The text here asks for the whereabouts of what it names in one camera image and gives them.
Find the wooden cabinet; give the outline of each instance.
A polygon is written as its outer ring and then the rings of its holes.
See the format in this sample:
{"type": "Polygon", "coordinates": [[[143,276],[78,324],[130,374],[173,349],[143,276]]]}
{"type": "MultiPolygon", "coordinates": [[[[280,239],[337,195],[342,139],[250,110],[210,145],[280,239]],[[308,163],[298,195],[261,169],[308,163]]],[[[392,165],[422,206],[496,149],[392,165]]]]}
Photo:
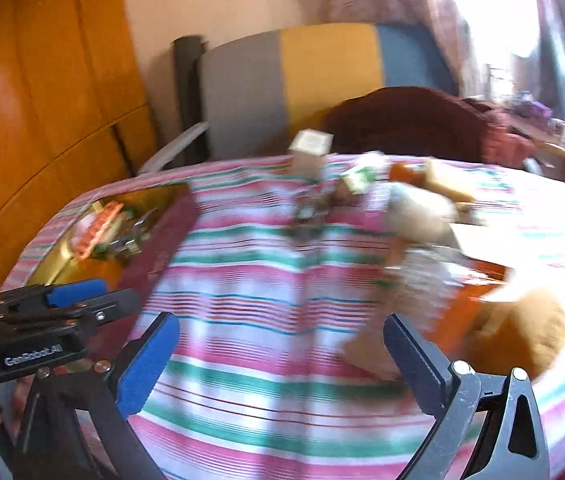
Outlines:
{"type": "Polygon", "coordinates": [[[0,0],[0,283],[67,202],[129,176],[123,152],[155,150],[123,0],[0,0]]]}

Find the small objects on shelf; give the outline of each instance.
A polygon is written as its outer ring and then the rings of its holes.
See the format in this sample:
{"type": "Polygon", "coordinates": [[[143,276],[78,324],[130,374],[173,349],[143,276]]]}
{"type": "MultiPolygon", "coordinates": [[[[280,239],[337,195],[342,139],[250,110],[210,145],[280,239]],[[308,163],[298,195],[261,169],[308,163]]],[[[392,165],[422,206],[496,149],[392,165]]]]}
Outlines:
{"type": "Polygon", "coordinates": [[[538,101],[534,101],[533,95],[529,92],[520,93],[518,99],[513,104],[513,112],[520,117],[524,117],[541,130],[546,130],[549,127],[549,119],[553,115],[551,108],[544,106],[538,101]]]}
{"type": "Polygon", "coordinates": [[[551,118],[547,121],[547,129],[549,133],[565,139],[565,121],[562,119],[551,118]]]}
{"type": "Polygon", "coordinates": [[[312,182],[322,179],[325,155],[331,152],[332,134],[318,130],[300,130],[289,146],[293,155],[291,174],[312,182]]]}

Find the striped tablecloth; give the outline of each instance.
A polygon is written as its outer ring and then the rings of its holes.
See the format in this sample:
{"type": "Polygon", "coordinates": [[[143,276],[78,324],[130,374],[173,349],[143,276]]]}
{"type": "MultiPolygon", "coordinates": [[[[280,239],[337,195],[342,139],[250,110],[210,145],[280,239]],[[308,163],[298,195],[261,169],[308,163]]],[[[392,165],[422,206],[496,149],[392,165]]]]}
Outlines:
{"type": "MultiPolygon", "coordinates": [[[[346,156],[332,156],[336,176],[346,156]]],[[[377,300],[388,247],[363,206],[335,208],[323,237],[289,224],[306,184],[288,158],[215,162],[117,182],[73,200],[24,250],[3,289],[24,285],[89,202],[186,180],[202,215],[156,287],[134,335],[160,311],[182,338],[144,410],[130,420],[168,478],[392,479],[432,424],[398,384],[344,363],[342,342],[377,300]]],[[[565,305],[565,184],[465,166],[491,222],[519,228],[565,305]]],[[[565,350],[534,385],[552,476],[565,469],[565,350]]],[[[471,451],[468,435],[456,477],[471,451]]]]}

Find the chair armrest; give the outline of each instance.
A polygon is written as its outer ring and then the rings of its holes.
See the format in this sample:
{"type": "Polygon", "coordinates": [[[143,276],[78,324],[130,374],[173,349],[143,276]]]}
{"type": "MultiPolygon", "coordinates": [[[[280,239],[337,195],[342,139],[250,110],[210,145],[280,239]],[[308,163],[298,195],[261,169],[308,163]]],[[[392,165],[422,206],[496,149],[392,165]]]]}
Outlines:
{"type": "Polygon", "coordinates": [[[209,123],[201,122],[196,123],[194,126],[185,130],[176,139],[172,140],[165,147],[160,149],[154,156],[147,160],[142,168],[138,171],[141,173],[156,173],[163,169],[165,164],[168,164],[174,157],[187,148],[195,139],[200,137],[204,132],[209,129],[209,123]]]}

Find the bread slice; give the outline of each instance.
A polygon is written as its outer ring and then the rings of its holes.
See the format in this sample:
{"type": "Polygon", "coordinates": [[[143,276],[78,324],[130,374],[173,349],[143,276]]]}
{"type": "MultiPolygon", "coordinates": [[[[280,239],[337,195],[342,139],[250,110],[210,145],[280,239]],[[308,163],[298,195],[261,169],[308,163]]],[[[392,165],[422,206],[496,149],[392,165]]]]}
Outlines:
{"type": "Polygon", "coordinates": [[[429,158],[425,163],[424,187],[454,202],[474,202],[475,184],[471,175],[460,168],[429,158]]]}

